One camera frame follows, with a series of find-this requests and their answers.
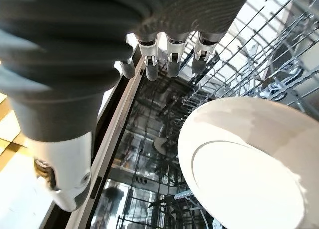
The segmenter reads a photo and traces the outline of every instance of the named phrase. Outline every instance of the dishwasher rack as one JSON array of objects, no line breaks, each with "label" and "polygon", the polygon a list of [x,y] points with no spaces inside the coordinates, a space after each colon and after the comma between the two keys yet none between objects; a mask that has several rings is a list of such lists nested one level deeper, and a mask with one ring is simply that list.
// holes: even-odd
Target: dishwasher rack
[{"label": "dishwasher rack", "polygon": [[[245,24],[237,17],[235,23],[239,21],[241,29],[237,34],[228,32],[232,39],[227,44],[223,44],[222,40],[216,47],[215,55],[208,60],[205,72],[200,75],[202,79],[194,82],[197,86],[194,93],[185,97],[184,104],[193,103],[193,106],[189,106],[190,112],[211,97],[249,96],[294,106],[319,120],[318,109],[313,106],[317,103],[316,99],[310,102],[305,100],[319,89],[319,60],[316,59],[319,41],[318,2],[287,0],[276,12],[269,12],[269,18],[263,14],[265,6],[256,9],[246,3],[255,14]],[[264,22],[257,25],[254,20],[258,17]],[[273,37],[264,37],[262,32],[266,28]],[[250,31],[251,36],[244,38],[242,34],[245,31]],[[187,40],[181,71],[191,59],[191,47],[196,37],[192,33]],[[245,62],[238,64],[240,57],[245,58]],[[207,95],[199,99],[197,96],[201,89]]]},{"label": "dishwasher rack", "polygon": [[[139,133],[140,146],[125,156],[134,158],[133,177],[124,212],[117,217],[117,229],[224,228],[220,224],[213,227],[214,218],[198,202],[179,164],[174,163],[182,125],[200,105],[225,97],[258,97],[292,106],[319,120],[319,0],[259,0],[260,5],[254,1],[248,0],[239,12],[202,74],[189,73],[197,40],[193,32],[186,41],[179,78],[166,77],[167,62],[163,61],[157,81],[152,85],[144,80],[147,85],[141,88],[140,106],[133,108],[136,115],[132,117],[137,122],[138,114],[144,114],[145,124]],[[180,79],[187,79],[185,88],[174,91],[165,107],[155,104],[155,93],[164,95]],[[165,124],[160,137],[166,139],[162,146],[169,150],[156,158],[146,146],[155,134],[150,126],[155,117]],[[151,164],[155,176],[140,173],[143,165]],[[138,188],[138,183],[149,181],[157,183],[156,192]],[[165,192],[162,185],[168,187]]]}]

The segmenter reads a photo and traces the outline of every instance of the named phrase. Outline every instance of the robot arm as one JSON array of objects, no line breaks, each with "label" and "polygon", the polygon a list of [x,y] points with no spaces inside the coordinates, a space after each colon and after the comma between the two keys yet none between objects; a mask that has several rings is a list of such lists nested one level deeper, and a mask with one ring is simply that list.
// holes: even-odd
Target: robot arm
[{"label": "robot arm", "polygon": [[245,1],[0,0],[0,91],[62,209],[75,210],[88,194],[97,113],[120,78],[114,62],[132,77],[127,33],[137,36],[147,77],[156,80],[157,33],[168,35],[168,70],[177,76],[188,34],[200,32],[194,72],[201,72]]}]

